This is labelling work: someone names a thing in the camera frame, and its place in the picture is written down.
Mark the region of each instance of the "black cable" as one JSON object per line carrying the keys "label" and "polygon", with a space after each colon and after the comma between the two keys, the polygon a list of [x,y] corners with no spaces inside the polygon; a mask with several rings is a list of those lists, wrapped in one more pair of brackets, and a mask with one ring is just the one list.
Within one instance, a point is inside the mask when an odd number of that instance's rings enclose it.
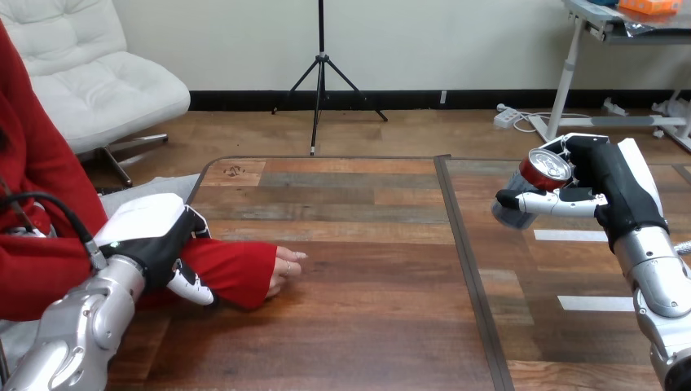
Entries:
{"label": "black cable", "polygon": [[57,206],[65,215],[65,217],[69,220],[70,224],[72,225],[72,228],[75,232],[77,232],[79,240],[83,244],[86,244],[94,239],[94,237],[91,236],[91,233],[89,233],[89,230],[87,230],[84,224],[81,222],[79,217],[77,217],[77,215],[70,208],[68,208],[68,206],[65,205],[63,201],[58,200],[53,195],[44,193],[42,191],[28,191],[25,193],[13,194],[5,198],[2,198],[0,200],[0,210],[9,207],[10,204],[12,204],[13,202],[26,200],[28,198],[35,198],[37,200],[49,200],[52,204]]}
{"label": "black cable", "polygon": [[0,385],[5,385],[10,379],[10,368],[7,367],[7,358],[5,357],[5,349],[2,348],[2,341],[0,340]]}

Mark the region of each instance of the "silver robotic arm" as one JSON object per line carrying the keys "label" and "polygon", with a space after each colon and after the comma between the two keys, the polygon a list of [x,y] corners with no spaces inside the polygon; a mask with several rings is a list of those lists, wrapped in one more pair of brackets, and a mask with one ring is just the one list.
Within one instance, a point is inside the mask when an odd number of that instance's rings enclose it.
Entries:
{"label": "silver robotic arm", "polygon": [[104,390],[108,363],[147,290],[167,285],[212,305],[214,294],[179,259],[191,236],[209,237],[209,229],[176,195],[123,204],[86,245],[94,275],[44,312],[32,349],[3,391]]}
{"label": "silver robotic arm", "polygon": [[632,290],[636,318],[650,340],[650,361],[666,391],[691,389],[691,270],[672,244],[653,177],[632,139],[568,134],[542,146],[574,168],[552,191],[501,190],[505,208],[563,217],[595,217],[605,229]]}

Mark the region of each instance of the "white chair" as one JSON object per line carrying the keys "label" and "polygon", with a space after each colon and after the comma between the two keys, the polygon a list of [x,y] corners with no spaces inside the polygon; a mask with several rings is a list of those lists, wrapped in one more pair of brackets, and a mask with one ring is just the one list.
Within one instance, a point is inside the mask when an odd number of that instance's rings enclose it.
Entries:
{"label": "white chair", "polygon": [[111,152],[168,136],[112,143],[184,114],[187,87],[160,65],[126,51],[112,0],[0,0],[0,20],[34,92],[72,150],[103,153],[132,186]]}

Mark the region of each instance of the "robotic finger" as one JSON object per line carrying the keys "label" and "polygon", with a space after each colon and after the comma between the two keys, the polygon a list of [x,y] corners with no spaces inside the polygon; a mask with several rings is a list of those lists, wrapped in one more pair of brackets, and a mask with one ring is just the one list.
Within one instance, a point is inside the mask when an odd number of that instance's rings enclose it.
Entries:
{"label": "robotic finger", "polygon": [[587,187],[567,187],[552,192],[500,190],[496,197],[507,209],[560,217],[595,217],[597,205],[607,204],[604,195],[592,195],[592,189]]}
{"label": "robotic finger", "polygon": [[[211,239],[209,224],[204,216],[199,214],[191,206],[185,205],[194,221],[192,235],[196,239]],[[198,305],[210,306],[218,302],[213,291],[199,278],[199,275],[190,268],[182,259],[175,262],[173,278],[167,285],[168,289],[175,292],[183,299],[187,299]]]}

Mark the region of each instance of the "wooden table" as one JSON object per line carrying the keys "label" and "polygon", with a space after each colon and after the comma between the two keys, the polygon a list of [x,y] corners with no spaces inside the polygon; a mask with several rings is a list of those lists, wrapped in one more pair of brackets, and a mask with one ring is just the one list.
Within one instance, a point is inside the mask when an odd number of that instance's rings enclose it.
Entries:
{"label": "wooden table", "polygon": [[[542,217],[517,232],[491,216],[516,167],[213,161],[191,201],[213,236],[308,253],[304,275],[249,314],[139,314],[109,389],[658,389],[632,313],[566,311],[557,299],[629,295],[606,244],[542,241],[533,230],[596,223]],[[685,168],[652,170],[673,239],[691,239]]]}

